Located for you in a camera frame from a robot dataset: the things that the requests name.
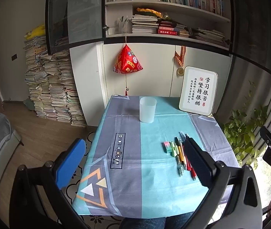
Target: plastic cup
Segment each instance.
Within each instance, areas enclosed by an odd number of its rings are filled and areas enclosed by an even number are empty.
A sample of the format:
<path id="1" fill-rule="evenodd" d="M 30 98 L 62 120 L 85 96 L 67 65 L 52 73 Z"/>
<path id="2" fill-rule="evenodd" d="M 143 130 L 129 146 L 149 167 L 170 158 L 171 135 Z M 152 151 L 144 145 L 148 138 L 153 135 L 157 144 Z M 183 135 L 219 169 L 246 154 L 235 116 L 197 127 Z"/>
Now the plastic cup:
<path id="1" fill-rule="evenodd" d="M 152 123 L 156 111 L 156 99 L 152 97 L 142 97 L 140 99 L 140 121 Z"/>

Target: person's leg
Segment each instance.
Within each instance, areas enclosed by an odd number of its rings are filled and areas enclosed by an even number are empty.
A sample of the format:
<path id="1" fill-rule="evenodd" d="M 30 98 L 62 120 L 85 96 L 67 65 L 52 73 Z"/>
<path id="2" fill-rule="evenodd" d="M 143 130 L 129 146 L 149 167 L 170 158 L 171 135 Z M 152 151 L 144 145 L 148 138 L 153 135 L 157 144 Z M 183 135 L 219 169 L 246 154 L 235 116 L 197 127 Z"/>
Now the person's leg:
<path id="1" fill-rule="evenodd" d="M 125 218 L 119 229 L 164 229 L 166 218 L 132 219 Z"/>
<path id="2" fill-rule="evenodd" d="M 166 218 L 165 229 L 180 229 L 192 216 L 194 212 Z"/>

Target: gold medal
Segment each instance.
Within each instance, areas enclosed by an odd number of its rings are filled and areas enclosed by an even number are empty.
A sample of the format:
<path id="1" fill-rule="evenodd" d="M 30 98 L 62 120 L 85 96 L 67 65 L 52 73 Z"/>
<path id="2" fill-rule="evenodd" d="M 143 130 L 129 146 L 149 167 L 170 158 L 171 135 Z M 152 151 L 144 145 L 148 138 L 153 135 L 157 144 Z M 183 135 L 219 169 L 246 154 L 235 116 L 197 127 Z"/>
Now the gold medal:
<path id="1" fill-rule="evenodd" d="M 184 69 L 182 67 L 177 69 L 177 76 L 184 76 Z"/>

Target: red dictionary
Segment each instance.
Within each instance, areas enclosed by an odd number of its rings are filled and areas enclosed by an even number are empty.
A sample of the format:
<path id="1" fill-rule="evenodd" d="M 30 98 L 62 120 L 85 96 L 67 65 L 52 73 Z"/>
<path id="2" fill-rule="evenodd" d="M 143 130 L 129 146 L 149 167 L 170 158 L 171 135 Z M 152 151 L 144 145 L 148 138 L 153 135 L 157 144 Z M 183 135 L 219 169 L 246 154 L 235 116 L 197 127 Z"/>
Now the red dictionary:
<path id="1" fill-rule="evenodd" d="M 159 29 L 167 30 L 167 31 L 173 31 L 174 30 L 174 28 L 172 28 L 172 27 L 159 27 Z"/>
<path id="2" fill-rule="evenodd" d="M 168 31 L 168 30 L 158 29 L 158 34 L 177 35 L 177 32 L 176 31 Z"/>

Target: yellow bag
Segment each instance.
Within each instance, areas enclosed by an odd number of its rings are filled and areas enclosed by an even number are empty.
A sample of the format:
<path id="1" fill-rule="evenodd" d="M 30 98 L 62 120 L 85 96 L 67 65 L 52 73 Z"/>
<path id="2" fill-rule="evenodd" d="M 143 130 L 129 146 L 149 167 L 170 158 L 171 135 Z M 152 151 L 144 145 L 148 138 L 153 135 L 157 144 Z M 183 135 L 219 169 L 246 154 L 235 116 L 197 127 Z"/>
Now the yellow bag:
<path id="1" fill-rule="evenodd" d="M 31 30 L 27 34 L 25 34 L 26 40 L 30 40 L 34 38 L 35 36 L 43 36 L 45 35 L 45 25 L 42 24 L 39 27 L 36 27 L 34 30 Z"/>

